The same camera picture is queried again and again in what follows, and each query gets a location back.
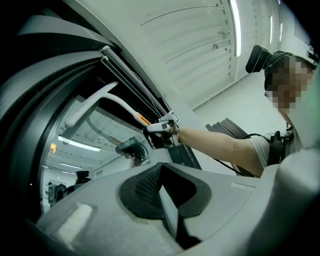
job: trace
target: shirt sleeve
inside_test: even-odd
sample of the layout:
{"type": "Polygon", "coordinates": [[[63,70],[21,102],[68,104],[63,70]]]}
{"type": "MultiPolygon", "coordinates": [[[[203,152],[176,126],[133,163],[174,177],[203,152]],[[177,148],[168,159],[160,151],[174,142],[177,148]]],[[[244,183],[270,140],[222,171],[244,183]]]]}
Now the shirt sleeve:
{"type": "MultiPolygon", "coordinates": [[[[264,135],[268,140],[270,140],[271,136],[273,136],[275,132],[269,132],[266,135],[264,135]]],[[[264,168],[267,167],[267,162],[269,158],[269,147],[270,143],[266,141],[264,137],[261,136],[253,136],[249,139],[258,155],[258,158],[260,160],[260,163],[264,168]]]]}

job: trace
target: metal bar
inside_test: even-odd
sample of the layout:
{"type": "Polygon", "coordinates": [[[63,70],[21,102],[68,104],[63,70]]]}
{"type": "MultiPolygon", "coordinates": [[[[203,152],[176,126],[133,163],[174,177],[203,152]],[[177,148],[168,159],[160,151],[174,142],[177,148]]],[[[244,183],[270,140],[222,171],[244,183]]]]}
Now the metal bar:
{"type": "Polygon", "coordinates": [[[143,102],[157,117],[161,117],[159,116],[159,114],[157,113],[155,107],[153,107],[149,101],[147,101],[144,96],[136,89],[132,86],[132,84],[108,61],[108,59],[106,57],[101,59],[101,62],[103,65],[105,65],[115,76],[116,78],[121,81],[121,83],[123,83],[125,86],[128,87],[128,89],[133,92],[141,102],[143,102]]]}
{"type": "Polygon", "coordinates": [[[134,83],[146,94],[147,97],[150,97],[151,101],[155,106],[162,112],[163,115],[167,111],[161,106],[153,94],[148,90],[147,87],[137,78],[137,76],[130,70],[130,68],[119,58],[117,54],[107,45],[101,50],[110,60],[112,60],[118,68],[120,68],[134,83]]]}

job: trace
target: forearm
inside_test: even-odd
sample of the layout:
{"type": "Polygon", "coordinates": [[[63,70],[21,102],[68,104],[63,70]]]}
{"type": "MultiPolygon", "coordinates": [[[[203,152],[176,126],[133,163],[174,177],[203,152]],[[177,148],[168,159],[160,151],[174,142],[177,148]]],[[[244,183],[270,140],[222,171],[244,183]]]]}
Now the forearm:
{"type": "Polygon", "coordinates": [[[232,163],[235,139],[226,134],[181,128],[179,140],[214,159],[232,163]]]}

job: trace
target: tube light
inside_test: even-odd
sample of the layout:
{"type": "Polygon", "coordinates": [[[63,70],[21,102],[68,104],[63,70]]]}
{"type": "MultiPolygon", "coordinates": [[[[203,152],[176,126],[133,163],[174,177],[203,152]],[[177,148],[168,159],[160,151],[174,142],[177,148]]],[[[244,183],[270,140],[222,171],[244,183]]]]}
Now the tube light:
{"type": "Polygon", "coordinates": [[[236,0],[230,0],[231,9],[233,13],[233,22],[235,27],[235,56],[241,56],[241,24],[240,15],[236,0]]]}
{"type": "Polygon", "coordinates": [[[282,40],[283,26],[284,26],[284,24],[281,23],[281,24],[280,24],[280,42],[281,42],[281,40],[282,40]]]}
{"type": "Polygon", "coordinates": [[[273,33],[273,21],[272,21],[272,16],[270,16],[270,41],[269,44],[271,45],[272,43],[272,33],[273,33]]]}
{"type": "Polygon", "coordinates": [[[63,165],[63,166],[68,166],[68,167],[72,167],[72,168],[76,168],[76,169],[82,169],[81,167],[69,165],[69,164],[66,164],[66,163],[63,163],[63,162],[61,162],[60,164],[63,165]]]}
{"type": "Polygon", "coordinates": [[[73,140],[70,140],[70,139],[61,137],[61,136],[58,136],[58,140],[59,140],[59,141],[62,141],[62,142],[65,142],[65,143],[68,143],[68,144],[70,144],[70,145],[79,147],[79,148],[86,149],[86,150],[92,150],[92,151],[97,151],[97,152],[99,152],[99,151],[101,150],[101,148],[99,148],[99,147],[89,146],[89,145],[86,145],[86,144],[82,144],[82,143],[80,143],[80,142],[76,142],[76,141],[73,141],[73,140]]]}
{"type": "Polygon", "coordinates": [[[63,173],[65,173],[65,174],[72,174],[72,175],[76,175],[75,173],[67,172],[67,171],[63,171],[63,170],[62,170],[62,172],[63,172],[63,173]]]}

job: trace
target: ceiling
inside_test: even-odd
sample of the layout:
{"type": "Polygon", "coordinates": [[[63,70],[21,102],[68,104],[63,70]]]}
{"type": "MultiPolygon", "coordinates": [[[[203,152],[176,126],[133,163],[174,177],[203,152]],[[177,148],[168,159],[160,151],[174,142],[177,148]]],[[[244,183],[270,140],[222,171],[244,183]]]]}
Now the ceiling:
{"type": "Polygon", "coordinates": [[[50,150],[50,152],[47,153],[47,159],[45,162],[47,167],[70,173],[75,173],[80,170],[61,164],[64,163],[71,166],[81,167],[81,170],[91,172],[119,157],[120,155],[115,152],[116,145],[111,143],[102,135],[99,135],[96,132],[96,129],[99,129],[108,136],[114,137],[120,142],[125,142],[133,136],[140,142],[145,140],[145,137],[141,134],[140,130],[113,116],[104,109],[96,107],[88,117],[96,129],[93,130],[92,127],[89,126],[88,122],[84,121],[75,131],[72,141],[101,148],[101,151],[93,151],[70,144],[65,145],[62,141],[58,140],[58,136],[62,135],[66,131],[66,119],[78,110],[83,100],[84,99],[82,97],[78,96],[59,124],[52,140],[52,143],[56,144],[56,151],[53,153],[53,150],[50,150]]]}
{"type": "Polygon", "coordinates": [[[242,79],[254,45],[272,52],[279,39],[277,0],[236,0],[241,24],[241,56],[228,0],[125,0],[134,22],[146,35],[173,80],[174,90],[196,108],[242,79]]]}

